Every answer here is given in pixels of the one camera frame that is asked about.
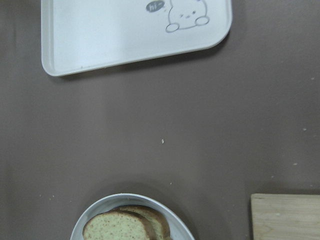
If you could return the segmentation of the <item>white round plate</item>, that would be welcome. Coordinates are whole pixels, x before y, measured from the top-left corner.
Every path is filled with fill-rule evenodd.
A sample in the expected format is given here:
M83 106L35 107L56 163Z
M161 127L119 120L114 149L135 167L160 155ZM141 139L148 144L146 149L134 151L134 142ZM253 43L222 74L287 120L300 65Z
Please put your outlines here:
M82 240L83 228L91 218L98 214L124 205L147 206L163 214L168 222L170 228L170 237L172 240L194 239L194 236L185 225L185 223L168 207L155 199L134 193L117 193L108 195L91 204L77 220L72 230L70 239Z

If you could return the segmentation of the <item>bread slice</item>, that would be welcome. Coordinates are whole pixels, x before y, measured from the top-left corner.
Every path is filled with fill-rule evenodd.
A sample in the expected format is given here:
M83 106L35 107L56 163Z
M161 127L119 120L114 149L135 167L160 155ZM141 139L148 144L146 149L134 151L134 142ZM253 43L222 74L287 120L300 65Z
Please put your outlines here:
M112 210L140 214L151 223L157 240L171 240L170 226L167 219L159 211L144 205L121 205Z
M157 235L142 215L113 210L91 218L83 227L82 237L85 240L155 240Z

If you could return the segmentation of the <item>cream rabbit tray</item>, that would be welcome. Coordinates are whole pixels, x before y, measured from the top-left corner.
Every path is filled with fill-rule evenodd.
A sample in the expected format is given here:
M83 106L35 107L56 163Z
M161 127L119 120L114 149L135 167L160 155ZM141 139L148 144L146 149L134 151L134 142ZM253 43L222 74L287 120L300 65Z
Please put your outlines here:
M43 0L41 62L59 77L212 48L230 0Z

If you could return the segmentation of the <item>bread slice on plate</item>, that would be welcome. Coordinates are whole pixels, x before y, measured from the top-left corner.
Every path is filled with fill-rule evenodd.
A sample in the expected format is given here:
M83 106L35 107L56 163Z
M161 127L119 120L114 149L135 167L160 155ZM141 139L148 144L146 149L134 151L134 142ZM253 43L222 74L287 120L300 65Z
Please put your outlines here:
M171 240L170 226L167 219L159 211L144 205L121 205L112 210L140 214L151 223L157 240Z

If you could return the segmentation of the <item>wooden cutting board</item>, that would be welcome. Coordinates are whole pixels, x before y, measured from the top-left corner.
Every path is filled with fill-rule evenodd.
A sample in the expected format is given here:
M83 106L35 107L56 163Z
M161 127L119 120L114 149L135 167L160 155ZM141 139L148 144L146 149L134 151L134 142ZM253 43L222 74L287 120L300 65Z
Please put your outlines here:
M265 194L250 197L255 240L318 240L320 196Z

